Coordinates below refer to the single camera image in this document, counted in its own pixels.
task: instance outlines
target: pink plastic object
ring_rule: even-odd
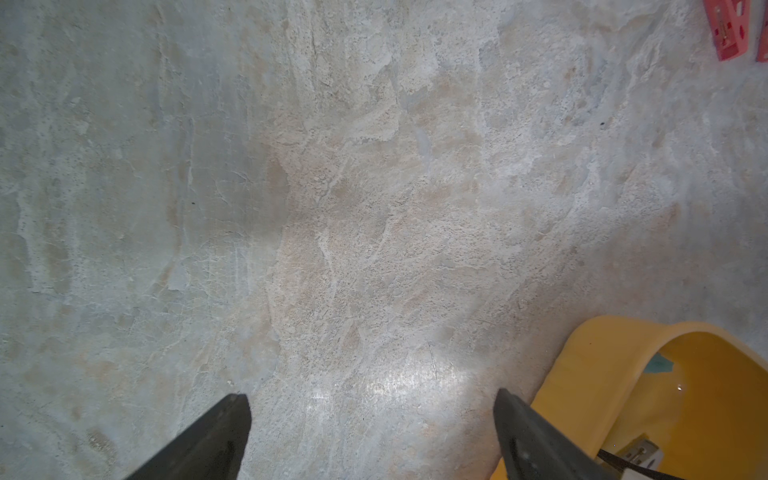
[[[743,55],[749,48],[750,0],[704,0],[720,61]]]
[[[757,44],[757,61],[768,61],[768,2],[766,2],[766,14],[763,18],[763,33],[760,34],[760,43]]]

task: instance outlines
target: gray concrete floor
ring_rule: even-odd
[[[233,391],[242,479],[486,478],[591,316],[768,353],[768,66],[700,1],[0,11],[3,478],[121,478]]]

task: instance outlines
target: concrete floor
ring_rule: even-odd
[[[122,478],[234,391],[241,479],[486,478],[591,316],[768,354],[768,67],[701,2],[0,11],[0,477]]]

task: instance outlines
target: red plastic clip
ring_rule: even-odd
[[[749,48],[750,0],[704,0],[720,61],[743,55]]]
[[[757,61],[768,61],[768,2],[763,18],[763,33],[760,34],[760,43],[757,45]]]

